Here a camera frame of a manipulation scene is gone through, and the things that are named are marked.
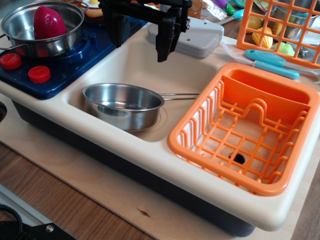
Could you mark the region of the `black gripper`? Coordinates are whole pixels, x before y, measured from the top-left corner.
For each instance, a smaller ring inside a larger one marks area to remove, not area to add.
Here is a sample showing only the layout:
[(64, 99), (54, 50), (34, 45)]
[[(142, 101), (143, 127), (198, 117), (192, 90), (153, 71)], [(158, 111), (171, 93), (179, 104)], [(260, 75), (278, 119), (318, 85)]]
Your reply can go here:
[(189, 27), (191, 0), (101, 0), (104, 22), (109, 38), (116, 48), (131, 35), (129, 17), (158, 25), (157, 61), (162, 63), (174, 52), (180, 33)]

